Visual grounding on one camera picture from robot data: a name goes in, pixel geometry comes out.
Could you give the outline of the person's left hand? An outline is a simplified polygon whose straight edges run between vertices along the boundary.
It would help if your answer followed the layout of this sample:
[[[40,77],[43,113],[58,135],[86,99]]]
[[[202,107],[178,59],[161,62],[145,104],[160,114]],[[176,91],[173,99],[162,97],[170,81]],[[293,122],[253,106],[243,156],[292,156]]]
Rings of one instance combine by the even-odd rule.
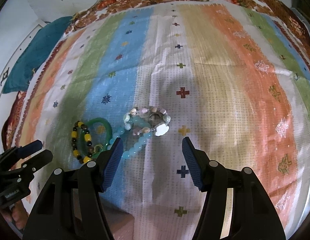
[[[29,215],[21,200],[16,202],[12,209],[0,209],[0,213],[7,222],[14,222],[18,230],[25,228]]]

